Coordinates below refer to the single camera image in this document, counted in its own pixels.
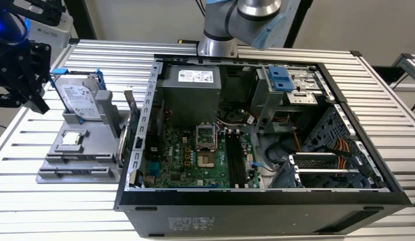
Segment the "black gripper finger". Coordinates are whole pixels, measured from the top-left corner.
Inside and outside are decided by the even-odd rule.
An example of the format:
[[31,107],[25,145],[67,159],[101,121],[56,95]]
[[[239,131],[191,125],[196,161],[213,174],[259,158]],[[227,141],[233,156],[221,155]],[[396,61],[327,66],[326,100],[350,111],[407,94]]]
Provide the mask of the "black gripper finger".
[[3,108],[19,108],[21,102],[11,94],[0,94],[0,107]]
[[44,114],[49,107],[43,100],[43,84],[49,80],[51,55],[11,54],[0,56],[0,87],[35,112]]

